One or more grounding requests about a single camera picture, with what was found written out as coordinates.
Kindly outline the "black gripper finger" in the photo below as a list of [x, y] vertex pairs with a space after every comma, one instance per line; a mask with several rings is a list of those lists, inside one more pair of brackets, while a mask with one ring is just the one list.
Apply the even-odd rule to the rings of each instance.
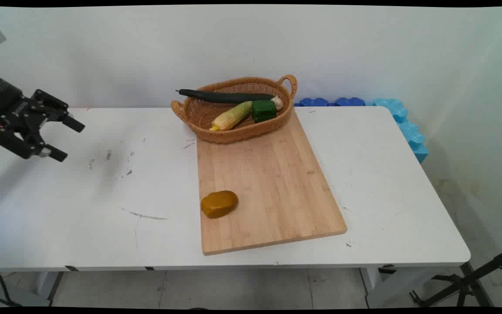
[[49, 157], [58, 162], [63, 162], [68, 154], [50, 144], [41, 137], [40, 129], [46, 123], [36, 123], [35, 127], [20, 129], [12, 124], [0, 123], [0, 146], [23, 158], [30, 159], [32, 156], [40, 158]]
[[31, 111], [44, 116], [48, 122], [62, 123], [77, 133], [81, 133], [85, 129], [85, 125], [74, 119], [68, 111], [66, 102], [39, 89], [33, 93], [31, 98], [35, 101]]

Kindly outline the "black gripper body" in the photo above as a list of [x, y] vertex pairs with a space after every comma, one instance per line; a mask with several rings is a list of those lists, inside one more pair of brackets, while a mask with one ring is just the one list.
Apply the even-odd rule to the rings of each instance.
[[8, 130], [36, 130], [38, 116], [33, 114], [36, 102], [26, 97], [11, 83], [0, 78], [0, 128]]

